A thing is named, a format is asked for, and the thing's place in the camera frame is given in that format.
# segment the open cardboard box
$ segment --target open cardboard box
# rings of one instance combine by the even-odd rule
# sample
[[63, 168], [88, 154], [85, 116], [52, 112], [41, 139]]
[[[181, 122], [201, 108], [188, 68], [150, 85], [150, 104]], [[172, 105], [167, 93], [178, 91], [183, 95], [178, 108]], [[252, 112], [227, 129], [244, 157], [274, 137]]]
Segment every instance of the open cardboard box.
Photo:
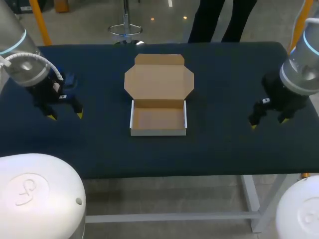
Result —
[[133, 97], [132, 136], [186, 135], [185, 98], [194, 89], [194, 74], [181, 55], [138, 54], [124, 88]]

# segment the dark blue tablecloth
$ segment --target dark blue tablecloth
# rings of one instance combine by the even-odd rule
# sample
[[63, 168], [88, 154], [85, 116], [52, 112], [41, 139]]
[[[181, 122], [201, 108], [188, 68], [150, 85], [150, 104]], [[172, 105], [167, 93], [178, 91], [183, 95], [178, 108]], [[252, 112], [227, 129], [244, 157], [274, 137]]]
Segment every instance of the dark blue tablecloth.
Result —
[[[9, 81], [0, 95], [0, 156], [45, 153], [82, 178], [272, 174], [319, 171], [319, 119], [310, 102], [280, 125], [276, 112], [255, 131], [247, 117], [264, 97], [262, 76], [286, 57], [278, 43], [66, 45], [41, 48], [78, 76], [83, 119], [55, 106], [44, 117], [27, 91]], [[124, 73], [138, 53], [178, 53], [195, 75], [187, 98], [187, 136], [131, 137]]]

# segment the gray floor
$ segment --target gray floor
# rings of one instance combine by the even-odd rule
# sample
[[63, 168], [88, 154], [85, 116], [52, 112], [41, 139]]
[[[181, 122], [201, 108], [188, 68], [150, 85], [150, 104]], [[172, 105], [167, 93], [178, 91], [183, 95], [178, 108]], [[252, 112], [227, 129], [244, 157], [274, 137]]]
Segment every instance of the gray floor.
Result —
[[[295, 16], [302, 0], [258, 0], [247, 22], [242, 41], [278, 41], [288, 47]], [[199, 0], [131, 0], [131, 20], [143, 33], [135, 39], [148, 44], [187, 42]], [[107, 28], [122, 21], [121, 0], [73, 0], [71, 12], [56, 14], [49, 9], [44, 19], [53, 44], [113, 44], [121, 38]], [[213, 41], [227, 27], [232, 0], [226, 0]], [[41, 35], [32, 14], [21, 23], [38, 45]], [[313, 102], [319, 109], [319, 97]], [[276, 176], [255, 176], [261, 200]], [[135, 178], [85, 181], [88, 214], [214, 212], [246, 210], [238, 176]], [[85, 239], [277, 239], [274, 221], [259, 235], [249, 222], [195, 221], [89, 224]]]

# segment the yellow pole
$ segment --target yellow pole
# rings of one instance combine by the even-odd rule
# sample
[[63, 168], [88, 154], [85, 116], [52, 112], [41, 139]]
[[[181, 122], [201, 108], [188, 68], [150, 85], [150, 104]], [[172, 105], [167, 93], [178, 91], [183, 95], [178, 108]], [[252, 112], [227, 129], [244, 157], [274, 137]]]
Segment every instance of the yellow pole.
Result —
[[298, 19], [296, 21], [295, 29], [294, 29], [294, 35], [291, 41], [291, 44], [289, 46], [289, 53], [293, 50], [293, 48], [296, 46], [297, 41], [301, 37], [304, 27], [305, 27], [305, 20], [309, 15], [309, 11], [313, 5], [314, 0], [305, 0], [304, 6], [300, 12], [300, 15], [298, 16]]
[[49, 37], [48, 31], [45, 27], [45, 23], [43, 20], [43, 16], [39, 7], [39, 3], [37, 0], [29, 0], [33, 14], [35, 16], [35, 20], [38, 24], [39, 30], [42, 35], [43, 43], [46, 46], [52, 45], [51, 39]]

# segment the person's leg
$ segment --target person's leg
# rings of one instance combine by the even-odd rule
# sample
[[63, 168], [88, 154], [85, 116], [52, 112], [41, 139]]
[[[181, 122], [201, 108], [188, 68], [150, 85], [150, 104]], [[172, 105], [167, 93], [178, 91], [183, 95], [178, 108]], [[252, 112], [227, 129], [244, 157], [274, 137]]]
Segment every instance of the person's leg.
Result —
[[234, 0], [233, 13], [222, 42], [239, 42], [257, 0]]
[[210, 42], [225, 0], [200, 0], [188, 43]]

